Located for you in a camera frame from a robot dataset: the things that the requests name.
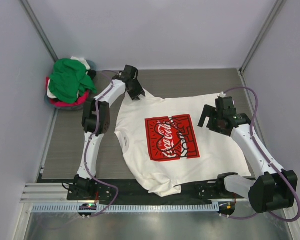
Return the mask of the white Coca-Cola t-shirt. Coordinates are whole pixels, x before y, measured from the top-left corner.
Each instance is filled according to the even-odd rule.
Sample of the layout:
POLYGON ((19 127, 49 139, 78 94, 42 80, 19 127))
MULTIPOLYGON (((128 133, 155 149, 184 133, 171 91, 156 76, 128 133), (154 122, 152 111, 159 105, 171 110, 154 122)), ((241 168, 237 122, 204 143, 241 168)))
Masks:
POLYGON ((122 101, 115 127, 123 158, 137 182, 160 197, 180 194, 186 183, 218 175, 251 173, 232 138, 199 127, 205 105, 217 94, 160 98, 150 93, 122 101))

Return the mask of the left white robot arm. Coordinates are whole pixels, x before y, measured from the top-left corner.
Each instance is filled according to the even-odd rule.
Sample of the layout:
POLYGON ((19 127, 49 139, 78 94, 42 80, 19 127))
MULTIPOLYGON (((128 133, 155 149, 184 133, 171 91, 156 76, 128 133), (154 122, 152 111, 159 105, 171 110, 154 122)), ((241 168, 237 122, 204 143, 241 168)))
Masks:
POLYGON ((96 165, 102 140, 110 128, 110 110, 115 101, 127 93, 131 100, 145 96, 145 90, 138 80, 139 70, 126 65, 111 78, 109 85, 98 95, 84 103, 82 127, 84 130, 84 150, 73 184, 69 186, 68 198, 90 200, 97 193, 95 180, 96 165))

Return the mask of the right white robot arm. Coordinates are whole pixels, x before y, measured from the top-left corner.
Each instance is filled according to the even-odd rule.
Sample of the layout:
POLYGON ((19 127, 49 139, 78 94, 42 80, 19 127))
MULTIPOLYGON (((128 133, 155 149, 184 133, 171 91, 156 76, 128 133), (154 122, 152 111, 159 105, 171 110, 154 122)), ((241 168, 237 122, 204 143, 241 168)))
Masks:
POLYGON ((254 180, 237 173, 223 174, 223 181, 215 185, 218 196, 226 198, 235 193, 244 197, 258 214, 291 208, 300 203, 296 193, 296 173, 285 170, 273 158, 256 134, 250 118, 237 112, 231 97, 216 98, 215 106, 206 104, 198 126, 206 126, 210 131, 231 137, 254 173, 254 180))

